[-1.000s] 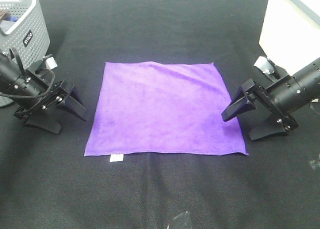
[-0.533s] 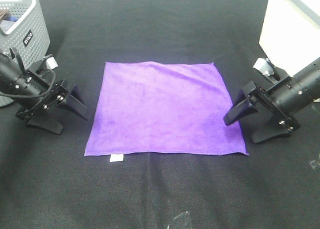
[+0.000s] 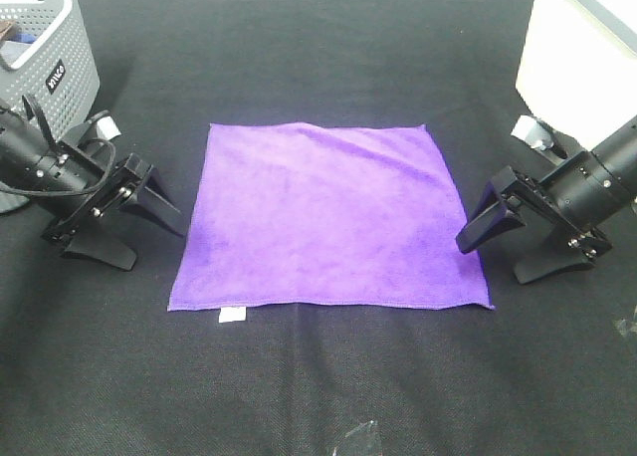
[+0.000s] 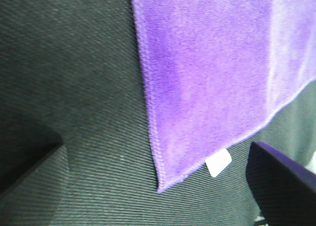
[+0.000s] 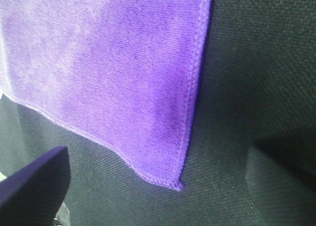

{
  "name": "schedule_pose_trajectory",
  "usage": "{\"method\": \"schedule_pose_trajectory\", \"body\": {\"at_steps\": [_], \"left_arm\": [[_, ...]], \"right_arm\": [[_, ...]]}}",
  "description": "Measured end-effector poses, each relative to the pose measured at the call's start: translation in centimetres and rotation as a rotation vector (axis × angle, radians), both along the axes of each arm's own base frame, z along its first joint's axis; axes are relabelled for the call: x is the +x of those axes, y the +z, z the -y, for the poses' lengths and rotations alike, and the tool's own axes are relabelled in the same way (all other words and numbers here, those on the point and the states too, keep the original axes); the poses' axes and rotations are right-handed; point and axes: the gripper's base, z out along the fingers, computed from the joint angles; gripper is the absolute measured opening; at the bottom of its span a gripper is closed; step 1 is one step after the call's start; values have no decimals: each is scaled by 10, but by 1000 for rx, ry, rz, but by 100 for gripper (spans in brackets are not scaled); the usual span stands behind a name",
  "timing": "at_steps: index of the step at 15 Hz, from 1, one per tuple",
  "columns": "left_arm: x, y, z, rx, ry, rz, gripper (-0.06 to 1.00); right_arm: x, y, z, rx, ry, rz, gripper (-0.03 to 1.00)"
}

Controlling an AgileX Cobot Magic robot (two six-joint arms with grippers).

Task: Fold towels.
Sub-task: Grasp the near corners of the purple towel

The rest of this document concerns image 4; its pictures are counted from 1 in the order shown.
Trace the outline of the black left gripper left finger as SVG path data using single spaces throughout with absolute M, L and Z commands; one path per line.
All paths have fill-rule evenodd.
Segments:
M 0 125 L 0 193 L 6 194 L 63 144 L 61 135 L 39 123 Z

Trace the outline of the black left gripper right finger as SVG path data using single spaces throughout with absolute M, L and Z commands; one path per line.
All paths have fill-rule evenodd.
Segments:
M 316 175 L 264 142 L 252 142 L 246 180 L 270 226 L 316 224 Z

